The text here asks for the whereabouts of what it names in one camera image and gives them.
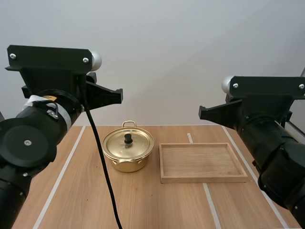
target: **tray rim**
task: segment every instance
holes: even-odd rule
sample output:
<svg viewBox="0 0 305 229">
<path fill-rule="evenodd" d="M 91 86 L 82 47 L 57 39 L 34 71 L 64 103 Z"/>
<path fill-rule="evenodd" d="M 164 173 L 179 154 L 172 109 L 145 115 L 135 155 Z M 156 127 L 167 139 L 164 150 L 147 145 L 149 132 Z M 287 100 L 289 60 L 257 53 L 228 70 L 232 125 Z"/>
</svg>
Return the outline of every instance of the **tray rim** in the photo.
<svg viewBox="0 0 305 229">
<path fill-rule="evenodd" d="M 164 175 L 164 169 L 163 169 L 163 147 L 162 146 L 179 146 L 179 145 L 186 145 L 186 146 L 193 146 L 193 145 L 202 145 L 202 146 L 208 146 L 208 145 L 225 145 L 226 147 L 228 147 L 228 152 L 230 154 L 230 157 L 233 161 L 233 163 L 235 164 L 235 166 L 239 169 L 239 171 L 241 171 L 241 174 L 238 175 L 219 175 L 219 176 L 211 176 L 211 175 L 206 175 L 206 176 L 202 176 L 202 175 L 196 175 L 196 176 L 167 176 Z M 244 170 L 242 163 L 238 160 L 235 152 L 233 151 L 231 145 L 229 143 L 159 143 L 159 156 L 160 156 L 160 171 L 161 171 L 161 183 L 162 179 L 168 179 L 168 178 L 172 178 L 172 179 L 185 179 L 185 178 L 193 178 L 193 179 L 200 179 L 200 178 L 225 178 L 225 177 L 236 177 L 236 178 L 240 178 L 241 180 L 244 181 L 238 181 L 238 182 L 247 182 L 248 181 L 248 175 L 246 173 L 246 171 Z"/>
</svg>

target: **wooden tray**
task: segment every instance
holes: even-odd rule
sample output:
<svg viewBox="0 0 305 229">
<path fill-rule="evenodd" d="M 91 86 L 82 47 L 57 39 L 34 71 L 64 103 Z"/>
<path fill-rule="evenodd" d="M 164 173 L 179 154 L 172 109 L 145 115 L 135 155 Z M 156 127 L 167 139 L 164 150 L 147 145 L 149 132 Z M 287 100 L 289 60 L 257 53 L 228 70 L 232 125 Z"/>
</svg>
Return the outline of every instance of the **wooden tray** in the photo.
<svg viewBox="0 0 305 229">
<path fill-rule="evenodd" d="M 161 183 L 247 182 L 228 143 L 159 145 Z"/>
</svg>

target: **white wall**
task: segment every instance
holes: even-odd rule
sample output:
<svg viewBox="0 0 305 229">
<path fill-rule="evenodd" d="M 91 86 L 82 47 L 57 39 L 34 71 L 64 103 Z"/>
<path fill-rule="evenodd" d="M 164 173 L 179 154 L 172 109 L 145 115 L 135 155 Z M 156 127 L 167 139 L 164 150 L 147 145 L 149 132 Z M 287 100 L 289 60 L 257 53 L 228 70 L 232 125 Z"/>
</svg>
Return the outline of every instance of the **white wall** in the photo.
<svg viewBox="0 0 305 229">
<path fill-rule="evenodd" d="M 98 84 L 124 89 L 97 125 L 207 124 L 199 105 L 224 103 L 228 75 L 293 75 L 305 65 L 303 0 L 7 0 L 0 3 L 0 110 L 25 102 L 10 44 L 87 48 L 103 57 Z M 78 125 L 88 125 L 81 115 Z"/>
</svg>

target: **white tape line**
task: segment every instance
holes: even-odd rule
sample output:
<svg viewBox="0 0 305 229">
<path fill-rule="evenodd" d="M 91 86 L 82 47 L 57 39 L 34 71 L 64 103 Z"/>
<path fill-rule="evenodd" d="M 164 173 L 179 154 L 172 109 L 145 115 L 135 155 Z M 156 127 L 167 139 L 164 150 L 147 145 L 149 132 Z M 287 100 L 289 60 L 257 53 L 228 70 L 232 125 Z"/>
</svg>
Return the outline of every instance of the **white tape line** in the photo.
<svg viewBox="0 0 305 229">
<path fill-rule="evenodd" d="M 228 136 L 228 138 L 230 139 L 232 145 L 234 146 L 234 148 L 236 149 L 238 155 L 240 156 L 241 160 L 243 161 L 244 165 L 247 167 L 247 169 L 249 170 L 251 176 L 253 177 L 254 181 L 256 182 L 257 186 L 257 177 L 254 174 L 253 170 L 251 169 L 251 167 L 249 166 L 248 162 L 246 161 L 245 157 L 243 156 L 242 152 L 239 150 L 239 148 L 237 147 L 235 141 L 232 139 L 232 137 L 230 136 L 229 132 L 227 131 L 227 129 L 222 126 L 225 134 Z M 267 196 L 267 194 L 265 192 L 262 191 L 263 196 L 265 197 L 265 199 L 267 200 L 268 204 L 270 205 L 270 207 L 272 208 L 273 212 L 275 213 L 275 215 L 277 216 L 278 220 L 281 222 L 282 226 L 284 228 L 289 228 L 288 225 L 286 224 L 285 220 L 283 219 L 283 217 L 281 216 L 280 212 L 277 210 L 277 208 L 275 207 L 274 203 L 272 202 L 272 200 Z"/>
<path fill-rule="evenodd" d="M 70 162 L 70 160 L 71 160 L 71 158 L 72 158 L 72 156 L 74 154 L 74 151 L 75 151 L 75 149 L 76 149 L 76 147 L 77 147 L 77 145 L 78 145 L 78 143 L 79 143 L 79 141 L 81 139 L 82 133 L 84 132 L 85 128 L 86 128 L 85 126 L 82 127 L 81 132 L 78 135 L 78 138 L 76 139 L 76 142 L 75 142 L 75 144 L 74 144 L 74 146 L 73 146 L 73 148 L 72 148 L 72 150 L 71 150 L 71 152 L 70 152 L 70 154 L 69 154 L 69 156 L 68 156 L 68 158 L 66 160 L 66 163 L 62 167 L 61 173 L 59 173 L 59 176 L 58 176 L 58 178 L 57 178 L 57 180 L 56 180 L 56 182 L 55 182 L 55 184 L 54 184 L 54 186 L 52 188 L 52 191 L 51 191 L 51 193 L 50 193 L 46 203 L 44 204 L 44 206 L 43 206 L 43 208 L 41 210 L 41 213 L 38 216 L 38 219 L 36 220 L 36 223 L 35 223 L 33 229 L 38 229 L 38 227 L 39 227 L 39 225 L 40 225 L 40 223 L 41 223 L 41 221 L 42 221 L 42 219 L 44 217 L 44 214 L 48 210 L 48 207 L 49 207 L 49 205 L 50 205 L 50 203 L 52 201 L 52 198 L 53 198 L 53 196 L 54 196 L 54 194 L 56 192 L 56 189 L 58 188 L 58 185 L 61 182 L 63 174 L 65 173 L 65 171 L 66 171 L 66 169 L 68 167 L 68 164 L 69 164 L 69 162 Z"/>
<path fill-rule="evenodd" d="M 191 134 L 187 133 L 187 136 L 189 138 L 190 143 L 193 143 Z M 206 194 L 206 198 L 209 202 L 209 206 L 210 206 L 210 209 L 211 209 L 211 213 L 212 213 L 212 216 L 213 216 L 213 219 L 214 219 L 216 229 L 221 229 L 219 218 L 217 216 L 217 212 L 216 212 L 216 209 L 215 209 L 215 206 L 214 206 L 214 203 L 213 203 L 210 191 L 209 191 L 209 187 L 206 183 L 203 183 L 203 188 L 204 188 L 204 191 L 205 191 L 205 194 Z"/>
<path fill-rule="evenodd" d="M 193 140 L 192 140 L 192 136 L 191 136 L 191 134 L 190 134 L 190 133 L 187 133 L 187 136 L 189 137 L 189 141 L 190 141 L 190 143 L 193 143 Z"/>
</svg>

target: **black mounting bracket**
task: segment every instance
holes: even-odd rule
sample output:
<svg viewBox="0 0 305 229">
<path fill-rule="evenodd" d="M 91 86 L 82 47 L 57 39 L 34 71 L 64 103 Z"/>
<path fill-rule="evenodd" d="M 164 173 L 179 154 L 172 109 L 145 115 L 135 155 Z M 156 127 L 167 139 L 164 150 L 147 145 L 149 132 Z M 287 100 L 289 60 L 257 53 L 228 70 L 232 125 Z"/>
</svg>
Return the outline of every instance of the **black mounting bracket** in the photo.
<svg viewBox="0 0 305 229">
<path fill-rule="evenodd" d="M 200 106 L 200 119 L 236 129 L 253 117 L 267 116 L 278 123 L 291 116 L 294 100 L 305 99 L 304 77 L 244 77 L 230 80 L 226 104 Z"/>
<path fill-rule="evenodd" d="M 6 69 L 20 72 L 26 84 L 22 87 L 25 98 L 65 92 L 82 102 L 79 84 L 83 82 L 89 109 L 122 103 L 122 89 L 113 91 L 95 84 L 96 74 L 89 73 L 89 50 L 10 45 L 8 58 Z"/>
</svg>

